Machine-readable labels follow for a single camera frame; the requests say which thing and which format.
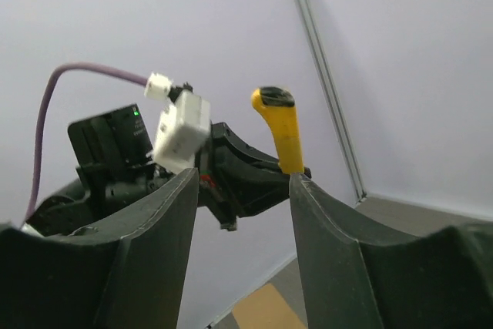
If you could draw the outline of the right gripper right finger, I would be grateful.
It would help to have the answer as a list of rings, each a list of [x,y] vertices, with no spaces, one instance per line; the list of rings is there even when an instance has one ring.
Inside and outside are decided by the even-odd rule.
[[[335,199],[303,174],[290,208],[311,328],[490,328],[492,225],[417,237]]]

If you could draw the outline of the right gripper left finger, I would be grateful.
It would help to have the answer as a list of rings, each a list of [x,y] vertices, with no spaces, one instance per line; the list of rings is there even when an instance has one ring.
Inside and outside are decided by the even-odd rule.
[[[68,236],[1,226],[3,328],[175,328],[196,219],[199,175]]]

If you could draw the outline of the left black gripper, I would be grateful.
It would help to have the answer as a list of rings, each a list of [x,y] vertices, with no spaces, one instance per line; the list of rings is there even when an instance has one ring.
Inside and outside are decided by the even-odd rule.
[[[158,189],[182,170],[196,167],[198,207],[207,207],[221,230],[236,231],[238,218],[256,216],[289,198],[290,176],[277,158],[247,144],[226,123],[214,123],[211,129],[212,143],[204,143],[188,159],[158,154],[155,145],[153,180]],[[216,164],[213,149],[226,149],[243,163]]]

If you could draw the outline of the yellow utility knife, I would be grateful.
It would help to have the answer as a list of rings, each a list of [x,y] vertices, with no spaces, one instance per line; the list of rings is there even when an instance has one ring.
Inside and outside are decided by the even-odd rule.
[[[278,86],[257,88],[251,96],[252,107],[267,123],[283,173],[303,173],[297,108],[293,95]]]

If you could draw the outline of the brown cardboard express box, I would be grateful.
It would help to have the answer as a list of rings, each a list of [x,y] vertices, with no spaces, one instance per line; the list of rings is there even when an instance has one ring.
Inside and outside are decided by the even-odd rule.
[[[307,329],[271,283],[239,301],[232,314],[241,329]]]

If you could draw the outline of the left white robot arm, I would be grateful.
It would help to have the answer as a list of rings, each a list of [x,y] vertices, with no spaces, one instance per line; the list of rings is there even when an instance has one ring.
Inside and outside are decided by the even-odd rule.
[[[73,122],[68,135],[78,161],[76,180],[46,197],[27,219],[43,236],[68,235],[155,192],[173,178],[156,164],[136,104]],[[289,176],[278,160],[253,148],[226,123],[214,123],[195,156],[200,175],[198,206],[221,229],[256,216],[289,197]]]

